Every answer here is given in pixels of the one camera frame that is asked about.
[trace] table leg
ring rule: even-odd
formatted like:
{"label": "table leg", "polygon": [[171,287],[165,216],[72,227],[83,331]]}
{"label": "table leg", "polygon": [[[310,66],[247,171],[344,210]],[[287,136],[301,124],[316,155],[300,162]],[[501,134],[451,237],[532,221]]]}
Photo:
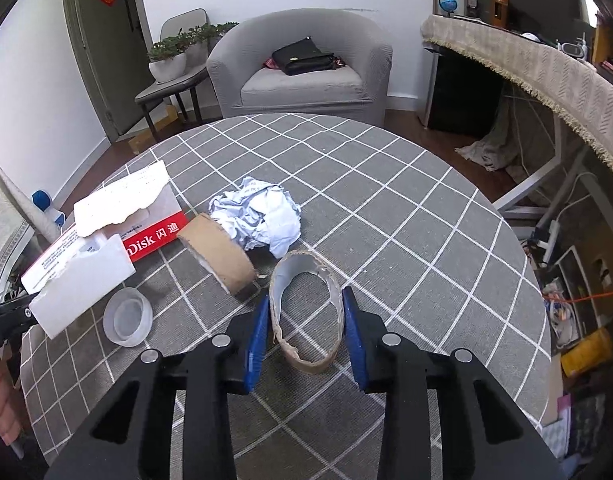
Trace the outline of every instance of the table leg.
{"label": "table leg", "polygon": [[202,121],[202,113],[200,113],[200,103],[198,103],[198,92],[195,90],[195,87],[189,89],[190,98],[193,101],[193,111],[195,112],[195,122],[197,124],[203,124]]}
{"label": "table leg", "polygon": [[182,116],[184,117],[185,122],[189,122],[189,115],[186,113],[186,108],[184,107],[184,103],[182,102],[182,98],[180,94],[175,94],[175,98],[178,101],[178,105],[180,105],[180,110],[182,110]]}
{"label": "table leg", "polygon": [[144,113],[144,119],[146,119],[146,124],[148,124],[149,130],[151,130],[151,133],[155,137],[155,140],[157,140],[157,142],[160,142],[160,139],[157,136],[157,130],[155,129],[155,125],[153,124],[153,120],[151,119],[151,115],[146,109],[146,104],[142,104],[140,106],[142,107],[142,112]]}
{"label": "table leg", "polygon": [[564,138],[561,133],[561,119],[555,112],[553,112],[553,120],[555,121],[555,156],[535,173],[529,175],[526,180],[517,184],[513,189],[507,192],[506,195],[493,203],[502,216],[504,216],[505,211],[511,209],[532,190],[540,186],[552,172],[561,166],[564,151]]}
{"label": "table leg", "polygon": [[557,213],[561,209],[564,197],[570,191],[571,186],[573,185],[573,182],[577,177],[577,173],[579,172],[579,168],[584,163],[584,157],[589,152],[589,149],[589,146],[585,144],[582,149],[579,150],[579,152],[577,153],[575,161],[573,162],[573,165],[569,168],[569,173],[564,179],[564,181],[561,183],[560,189],[558,189],[555,198],[551,202],[551,205],[547,209],[546,213],[544,213],[544,216],[542,216],[542,218],[540,218],[540,221],[537,223],[537,227],[539,227],[540,229],[547,228],[548,224],[550,224],[551,222],[551,219],[555,216],[555,213]]}

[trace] orange cable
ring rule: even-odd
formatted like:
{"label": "orange cable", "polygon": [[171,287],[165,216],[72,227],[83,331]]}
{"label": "orange cable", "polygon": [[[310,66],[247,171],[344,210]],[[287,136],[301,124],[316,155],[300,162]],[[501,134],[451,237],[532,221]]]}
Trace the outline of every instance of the orange cable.
{"label": "orange cable", "polygon": [[560,298],[554,298],[547,294],[543,294],[543,296],[545,300],[553,300],[553,301],[557,301],[558,303],[576,303],[578,301],[593,300],[595,298],[605,298],[606,296],[613,296],[613,290],[611,292],[602,292],[601,294],[591,294],[590,296],[587,296],[585,298],[578,298],[575,300],[564,300]]}

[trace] globe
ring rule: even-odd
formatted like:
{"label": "globe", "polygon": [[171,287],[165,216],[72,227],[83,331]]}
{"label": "globe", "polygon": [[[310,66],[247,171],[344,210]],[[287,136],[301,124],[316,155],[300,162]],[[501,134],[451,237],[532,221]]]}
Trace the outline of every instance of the globe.
{"label": "globe", "polygon": [[457,0],[439,0],[439,8],[445,12],[455,12],[457,9]]}

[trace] cardboard box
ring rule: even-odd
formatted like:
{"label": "cardboard box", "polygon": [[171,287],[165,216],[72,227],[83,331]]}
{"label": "cardboard box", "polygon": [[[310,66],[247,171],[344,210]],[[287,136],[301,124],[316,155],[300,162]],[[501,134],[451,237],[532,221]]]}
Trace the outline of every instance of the cardboard box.
{"label": "cardboard box", "polygon": [[80,237],[120,235],[132,262],[173,241],[189,222],[161,160],[80,200],[74,215]]}
{"label": "cardboard box", "polygon": [[560,354],[555,354],[551,357],[551,365],[548,368],[548,402],[542,416],[543,426],[548,426],[557,420],[557,399],[563,396],[563,394],[564,382],[561,376],[561,356]]}
{"label": "cardboard box", "polygon": [[[179,121],[178,111],[173,105],[166,105],[166,117],[161,118],[159,121],[155,121],[155,131],[160,132],[175,121]],[[128,145],[135,155],[145,152],[155,144],[157,144],[157,140],[155,140],[151,130],[148,128],[138,132],[132,139],[128,139]]]}
{"label": "cardboard box", "polygon": [[80,200],[75,224],[22,277],[30,310],[50,338],[136,272],[133,262],[188,223],[162,161]]}

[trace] yellow container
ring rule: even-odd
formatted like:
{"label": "yellow container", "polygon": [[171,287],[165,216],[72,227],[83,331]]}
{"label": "yellow container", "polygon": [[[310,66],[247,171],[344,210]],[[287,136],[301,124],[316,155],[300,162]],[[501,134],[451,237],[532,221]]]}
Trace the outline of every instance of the yellow container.
{"label": "yellow container", "polygon": [[574,377],[610,359],[612,355],[611,336],[602,327],[561,357],[561,369],[567,377]]}

